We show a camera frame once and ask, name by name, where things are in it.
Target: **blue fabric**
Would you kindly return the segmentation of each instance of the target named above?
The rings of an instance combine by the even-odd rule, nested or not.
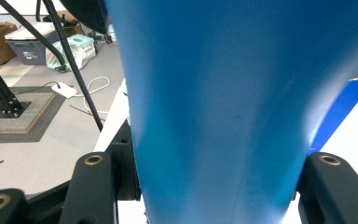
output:
[[[358,74],[358,1],[106,5],[150,223],[279,222]]]
[[[348,83],[325,115],[324,121],[313,139],[309,154],[318,152],[324,147],[357,103],[358,80],[352,80]]]

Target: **white wall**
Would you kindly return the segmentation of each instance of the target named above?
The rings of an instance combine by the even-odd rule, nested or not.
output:
[[[36,0],[7,0],[21,15],[34,15],[36,11]],[[57,11],[65,10],[65,7],[59,0],[53,0],[53,4]],[[0,6],[0,14],[7,14],[7,11]],[[41,4],[40,8],[41,15],[48,15],[45,5]]]

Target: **gray floor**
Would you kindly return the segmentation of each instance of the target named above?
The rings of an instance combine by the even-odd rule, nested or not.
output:
[[[110,79],[110,86],[91,95],[97,109],[107,111],[123,79],[123,70],[116,47],[101,44],[98,49],[97,57],[81,73],[86,84],[100,76]],[[74,85],[80,92],[73,73],[61,74],[46,66],[34,66],[15,86],[41,86],[49,81]],[[104,80],[97,80],[90,88],[103,84]],[[40,142],[0,144],[0,189],[17,188],[35,194],[71,178],[76,160],[93,150],[99,131],[92,116],[70,105],[86,110],[82,98],[65,100]]]

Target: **black cable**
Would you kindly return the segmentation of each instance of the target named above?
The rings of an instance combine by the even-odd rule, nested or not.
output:
[[[87,114],[87,115],[92,116],[91,113],[88,113],[88,112],[86,112],[86,111],[84,111],[84,110],[82,110],[82,109],[79,109],[79,108],[74,107],[74,106],[72,106],[72,105],[69,105],[69,106],[71,106],[73,109],[76,109],[76,110],[78,110],[78,111],[80,111],[80,112],[83,112],[83,113],[85,113],[85,114]]]
[[[46,83],[45,85],[43,85],[43,86],[41,86],[41,87],[37,87],[37,88],[32,89],[32,90],[30,90],[30,91],[14,92],[13,94],[14,94],[14,95],[21,95],[21,94],[28,93],[28,92],[32,92],[32,91],[37,91],[37,90],[40,90],[40,89],[46,87],[48,84],[51,84],[51,83],[57,84],[58,88],[60,88],[60,84],[58,84],[58,82],[56,82],[56,81],[50,81],[50,82]]]
[[[72,71],[74,72],[76,81],[86,98],[87,104],[89,104],[89,109],[91,110],[92,116],[95,119],[95,122],[97,123],[98,129],[100,132],[103,130],[103,124],[101,123],[100,117],[98,115],[97,109],[95,108],[94,103],[92,102],[91,96],[87,90],[86,84],[84,83],[83,77],[80,74],[80,71],[76,65],[76,61],[74,58],[74,55],[72,54],[71,48],[68,44],[68,39],[66,38],[65,33],[63,32],[60,18],[57,15],[57,11],[54,7],[54,4],[51,0],[43,0],[43,3],[45,4],[46,9],[48,10],[48,14],[51,17],[51,20],[54,24],[54,27],[58,33],[58,36],[60,37],[60,42],[63,48],[63,51],[66,54],[66,58],[68,59],[69,64],[71,65]]]

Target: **white cord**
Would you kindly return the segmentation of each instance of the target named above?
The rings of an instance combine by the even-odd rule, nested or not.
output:
[[[92,82],[94,82],[95,80],[101,79],[101,78],[106,79],[107,83],[106,83],[104,86],[101,86],[100,88],[98,88],[98,89],[96,89],[96,90],[89,91],[89,94],[93,94],[94,92],[100,91],[101,89],[106,88],[107,86],[109,86],[109,84],[110,84],[109,78],[107,78],[107,77],[96,77],[96,78],[94,78],[94,79],[89,83],[89,85],[87,86],[87,91],[90,89],[90,86],[91,86]],[[81,97],[81,96],[84,97],[83,94],[74,95],[74,97]],[[91,113],[89,107],[88,107],[87,104],[86,104],[86,97],[83,98],[83,105],[84,105],[84,107],[86,107],[86,109],[89,111],[89,113]],[[98,113],[101,113],[101,114],[107,114],[107,113],[109,113],[108,111],[99,111],[99,110],[97,110],[97,112],[98,112]]]

